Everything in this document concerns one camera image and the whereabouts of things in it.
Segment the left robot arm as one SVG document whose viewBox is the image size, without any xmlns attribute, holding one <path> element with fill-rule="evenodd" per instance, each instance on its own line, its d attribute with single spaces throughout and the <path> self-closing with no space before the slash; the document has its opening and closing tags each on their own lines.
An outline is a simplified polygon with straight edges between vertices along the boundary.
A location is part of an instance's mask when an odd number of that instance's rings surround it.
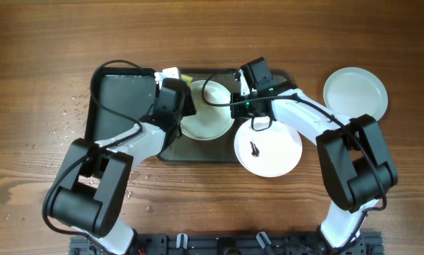
<svg viewBox="0 0 424 255">
<path fill-rule="evenodd" d="M 45 224 L 80 235 L 107 254 L 140 254 L 138 234 L 120 217 L 131 168 L 163 152 L 195 114 L 190 87 L 165 78 L 149 114 L 108 140 L 75 140 L 42 205 Z"/>
</svg>

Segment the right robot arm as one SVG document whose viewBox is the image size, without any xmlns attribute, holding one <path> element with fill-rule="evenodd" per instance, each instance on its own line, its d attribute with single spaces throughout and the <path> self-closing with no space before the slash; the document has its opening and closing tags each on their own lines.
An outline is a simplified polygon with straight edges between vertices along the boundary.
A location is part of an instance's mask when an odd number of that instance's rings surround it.
<svg viewBox="0 0 424 255">
<path fill-rule="evenodd" d="M 281 174 L 297 164 L 303 135 L 317 148 L 321 175 L 331 198 L 319 234 L 334 254 L 349 249 L 372 211 L 387 206 L 386 193 L 398 182 L 393 159 L 377 121 L 334 113 L 311 100 L 292 81 L 279 82 L 264 58 L 243 64 L 241 90 L 231 96 L 231 115 L 245 118 L 234 149 L 249 171 Z"/>
</svg>

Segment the green yellow sponge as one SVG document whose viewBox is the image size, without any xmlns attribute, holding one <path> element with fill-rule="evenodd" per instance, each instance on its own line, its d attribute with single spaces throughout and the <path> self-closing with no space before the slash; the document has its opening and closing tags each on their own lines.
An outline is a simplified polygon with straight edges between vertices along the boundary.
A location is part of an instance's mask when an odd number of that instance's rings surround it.
<svg viewBox="0 0 424 255">
<path fill-rule="evenodd" d="M 192 83 L 193 78 L 186 74 L 181 75 L 181 79 L 189 86 Z"/>
</svg>

